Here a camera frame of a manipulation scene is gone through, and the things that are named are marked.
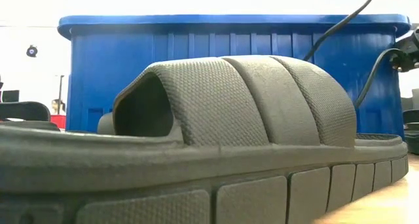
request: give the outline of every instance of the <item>black device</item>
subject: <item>black device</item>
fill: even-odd
[[[2,102],[19,102],[19,90],[4,90],[1,93]]]
[[[38,54],[38,48],[31,45],[27,50],[26,50],[26,55],[32,58],[36,58]]]
[[[393,64],[393,68],[400,72],[407,72],[419,67],[419,27],[412,32],[410,37],[396,42],[394,47],[403,51],[405,58],[392,56],[390,62]]]

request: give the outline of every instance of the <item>red object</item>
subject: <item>red object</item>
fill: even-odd
[[[65,115],[51,115],[51,122],[60,129],[65,129]]]

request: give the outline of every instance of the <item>rubber sole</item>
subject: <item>rubber sole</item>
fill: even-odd
[[[48,224],[310,223],[326,212],[401,179],[407,157],[368,164],[336,164],[283,175],[220,177],[212,185],[179,188],[0,195],[0,220]]]

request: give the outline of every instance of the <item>foam sandal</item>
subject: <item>foam sandal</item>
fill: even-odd
[[[9,121],[8,119],[23,119],[24,121]],[[16,126],[41,130],[60,131],[50,122],[50,111],[38,102],[7,102],[0,103],[0,125]]]
[[[357,135],[344,89],[292,58],[155,63],[113,112],[118,136],[0,126],[0,219],[307,224],[408,171],[399,136]]]

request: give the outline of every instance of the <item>white wall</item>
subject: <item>white wall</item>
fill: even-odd
[[[70,42],[56,31],[71,14],[348,14],[365,0],[0,0],[0,74],[21,100],[49,106],[58,97],[56,75],[68,74]],[[373,0],[365,13],[401,13],[419,22],[416,0]],[[26,56],[36,45],[38,58]],[[419,70],[401,75],[401,94],[419,87]],[[64,81],[64,92],[67,80]]]
[[[70,70],[71,43],[56,28],[0,27],[0,75],[2,90],[20,90],[20,101],[50,106],[58,98],[59,75]],[[36,58],[26,55],[30,45],[38,48]],[[67,77],[63,99],[67,101]]]

